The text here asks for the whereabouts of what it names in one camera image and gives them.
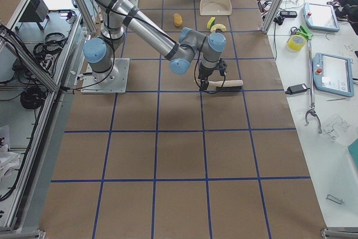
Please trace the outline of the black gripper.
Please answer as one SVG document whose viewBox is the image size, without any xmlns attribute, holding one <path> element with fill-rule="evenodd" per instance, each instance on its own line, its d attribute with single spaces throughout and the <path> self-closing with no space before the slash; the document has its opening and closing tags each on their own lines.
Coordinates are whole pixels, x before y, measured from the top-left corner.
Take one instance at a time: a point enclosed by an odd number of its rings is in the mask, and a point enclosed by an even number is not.
<svg viewBox="0 0 358 239">
<path fill-rule="evenodd" d="M 202 63 L 199 65 L 199 75 L 198 79 L 200 80 L 199 89 L 207 90 L 209 87 L 208 79 L 213 74 L 213 72 L 217 70 L 217 65 L 212 68 L 208 68 L 204 66 Z"/>
</svg>

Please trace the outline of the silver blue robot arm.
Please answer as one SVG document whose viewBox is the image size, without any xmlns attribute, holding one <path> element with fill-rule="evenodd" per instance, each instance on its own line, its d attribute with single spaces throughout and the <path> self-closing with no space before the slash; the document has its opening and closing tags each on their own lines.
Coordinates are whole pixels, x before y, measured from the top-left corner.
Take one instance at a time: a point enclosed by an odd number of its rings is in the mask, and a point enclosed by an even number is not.
<svg viewBox="0 0 358 239">
<path fill-rule="evenodd" d="M 226 63 L 221 59 L 221 53 L 226 45 L 226 38 L 219 32 L 205 34 L 193 29 L 184 28 L 179 41 L 174 41 L 159 28 L 140 9 L 129 0 L 95 0 L 105 14 L 102 34 L 123 34 L 123 28 L 128 27 L 140 36 L 146 43 L 169 60 L 169 67 L 175 74 L 184 74 L 197 53 L 202 53 L 199 65 L 198 80 L 200 91 L 205 91 L 209 77 L 214 71 L 226 76 Z"/>
</svg>

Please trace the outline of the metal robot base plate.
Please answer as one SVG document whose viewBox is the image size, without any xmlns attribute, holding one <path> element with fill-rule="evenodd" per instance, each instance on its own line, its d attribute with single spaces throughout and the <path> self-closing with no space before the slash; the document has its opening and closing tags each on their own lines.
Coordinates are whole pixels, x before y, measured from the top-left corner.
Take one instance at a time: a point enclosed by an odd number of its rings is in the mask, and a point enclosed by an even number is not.
<svg viewBox="0 0 358 239">
<path fill-rule="evenodd" d="M 113 69 L 109 69 L 105 73 L 93 73 L 92 68 L 88 63 L 86 72 L 90 72 L 91 74 L 84 77 L 81 93 L 125 93 L 128 81 L 129 66 L 129 58 L 115 58 Z"/>
</svg>

